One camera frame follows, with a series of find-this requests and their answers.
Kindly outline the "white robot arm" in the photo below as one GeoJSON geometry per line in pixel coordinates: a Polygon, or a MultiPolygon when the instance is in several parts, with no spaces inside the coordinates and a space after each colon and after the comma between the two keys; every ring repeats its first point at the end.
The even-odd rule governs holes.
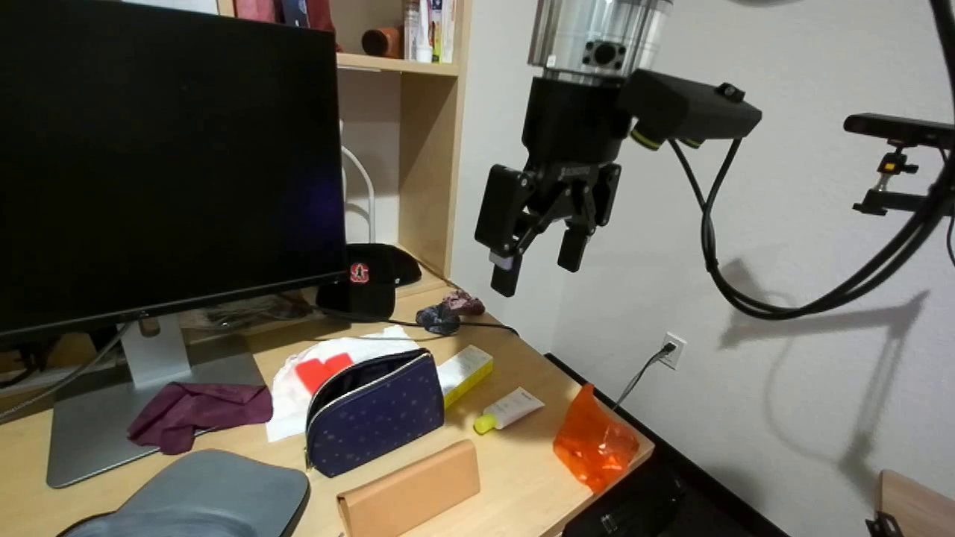
{"type": "Polygon", "coordinates": [[[492,163],[475,237],[489,251],[492,279],[512,294],[521,257],[565,219],[557,264],[577,270],[598,227],[611,218],[615,163],[633,116],[618,103],[623,84],[647,64],[668,0],[538,0],[521,145],[524,167],[492,163]]]}

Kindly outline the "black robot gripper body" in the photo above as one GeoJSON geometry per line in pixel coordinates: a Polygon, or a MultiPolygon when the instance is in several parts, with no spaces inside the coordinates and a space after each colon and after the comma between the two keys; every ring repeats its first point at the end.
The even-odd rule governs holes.
{"type": "Polygon", "coordinates": [[[475,237],[492,254],[521,257],[551,222],[581,227],[587,237],[609,219],[618,149],[630,116],[615,87],[551,76],[530,84],[521,170],[489,167],[475,237]]]}

